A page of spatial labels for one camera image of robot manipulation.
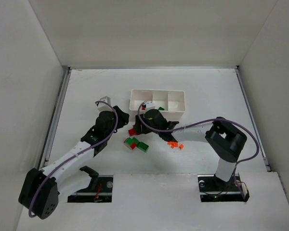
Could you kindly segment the red arched duplo brick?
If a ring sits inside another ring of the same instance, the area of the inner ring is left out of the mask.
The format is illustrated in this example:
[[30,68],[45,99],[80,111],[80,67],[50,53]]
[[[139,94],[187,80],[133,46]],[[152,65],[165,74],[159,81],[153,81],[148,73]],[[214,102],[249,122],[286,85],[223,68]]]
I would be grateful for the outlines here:
[[135,130],[137,132],[137,135],[141,135],[141,134],[143,134],[144,126],[142,124],[137,124],[135,126]]

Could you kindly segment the red printed duplo brick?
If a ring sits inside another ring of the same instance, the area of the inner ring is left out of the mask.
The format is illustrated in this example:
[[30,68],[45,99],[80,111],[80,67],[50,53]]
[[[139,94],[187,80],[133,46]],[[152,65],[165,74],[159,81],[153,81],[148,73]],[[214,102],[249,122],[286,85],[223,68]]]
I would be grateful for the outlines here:
[[130,149],[131,150],[134,150],[136,147],[137,147],[138,143],[136,142],[133,142],[131,145],[130,145]]

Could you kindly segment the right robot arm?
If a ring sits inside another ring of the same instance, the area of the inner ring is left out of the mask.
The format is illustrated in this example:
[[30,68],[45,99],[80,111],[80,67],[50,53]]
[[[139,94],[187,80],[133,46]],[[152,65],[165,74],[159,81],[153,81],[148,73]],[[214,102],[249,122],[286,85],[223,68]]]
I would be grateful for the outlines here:
[[166,142],[196,141],[209,144],[219,156],[215,177],[228,182],[238,158],[245,146],[247,136],[223,117],[196,126],[175,128],[178,121],[168,121],[157,109],[138,113],[133,129],[136,134],[155,133]]

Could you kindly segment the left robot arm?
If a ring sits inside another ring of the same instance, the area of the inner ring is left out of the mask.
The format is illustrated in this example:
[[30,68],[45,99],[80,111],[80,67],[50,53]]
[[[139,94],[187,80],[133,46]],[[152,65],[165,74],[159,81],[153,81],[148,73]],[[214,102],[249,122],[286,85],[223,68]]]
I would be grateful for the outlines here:
[[77,172],[84,173],[80,190],[90,185],[98,173],[87,167],[85,162],[97,156],[111,136],[129,122],[129,114],[118,106],[106,104],[108,110],[101,111],[93,125],[80,141],[61,158],[41,169],[32,168],[26,174],[18,202],[28,209],[30,218],[46,219],[56,209],[63,197],[60,185]]

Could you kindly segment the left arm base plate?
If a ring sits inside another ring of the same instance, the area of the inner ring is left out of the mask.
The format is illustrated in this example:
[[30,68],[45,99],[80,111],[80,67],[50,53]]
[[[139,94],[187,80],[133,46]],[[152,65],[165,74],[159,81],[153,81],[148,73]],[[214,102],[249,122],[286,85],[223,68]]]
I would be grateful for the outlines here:
[[111,203],[113,175],[100,175],[97,182],[92,180],[87,188],[78,190],[67,198],[68,203]]

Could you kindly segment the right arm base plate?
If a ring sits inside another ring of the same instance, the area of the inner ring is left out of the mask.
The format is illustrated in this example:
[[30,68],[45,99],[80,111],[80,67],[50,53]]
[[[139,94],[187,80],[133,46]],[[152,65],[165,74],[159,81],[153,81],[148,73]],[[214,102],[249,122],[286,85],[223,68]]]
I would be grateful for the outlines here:
[[215,177],[215,175],[198,175],[198,185],[201,202],[247,202],[250,193],[240,175],[236,174],[228,182]]

